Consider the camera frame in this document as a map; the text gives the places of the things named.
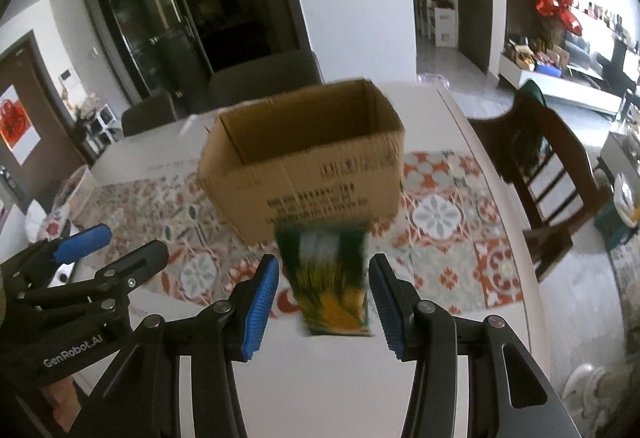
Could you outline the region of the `person's left hand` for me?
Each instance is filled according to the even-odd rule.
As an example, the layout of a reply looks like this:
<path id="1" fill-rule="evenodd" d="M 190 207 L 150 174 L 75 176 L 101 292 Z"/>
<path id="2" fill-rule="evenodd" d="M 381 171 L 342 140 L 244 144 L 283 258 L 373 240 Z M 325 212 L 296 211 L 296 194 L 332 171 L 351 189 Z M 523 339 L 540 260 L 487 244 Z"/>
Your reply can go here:
<path id="1" fill-rule="evenodd" d="M 44 398 L 50 404 L 54 420 L 64 432 L 69 432 L 80 412 L 80 402 L 71 377 L 41 389 Z"/>

